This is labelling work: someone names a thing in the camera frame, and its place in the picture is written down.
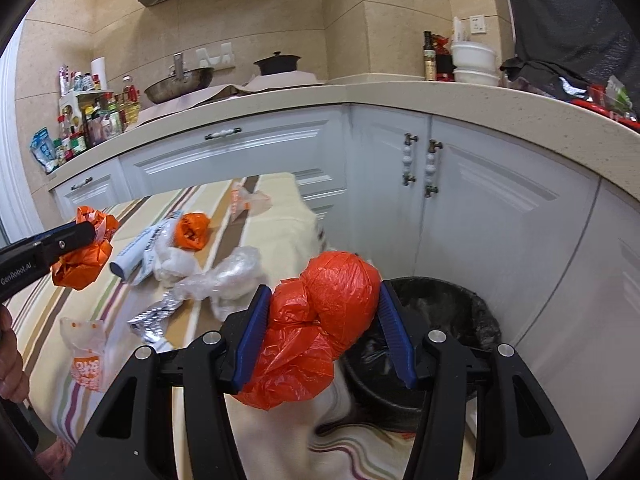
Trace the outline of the person's left hand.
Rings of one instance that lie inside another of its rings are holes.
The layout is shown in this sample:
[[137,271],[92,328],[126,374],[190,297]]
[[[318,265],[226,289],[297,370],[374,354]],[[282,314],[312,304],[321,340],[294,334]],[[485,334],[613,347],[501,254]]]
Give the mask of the person's left hand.
[[29,378],[17,348],[11,315],[5,306],[1,306],[0,385],[3,400],[20,403],[28,396]]

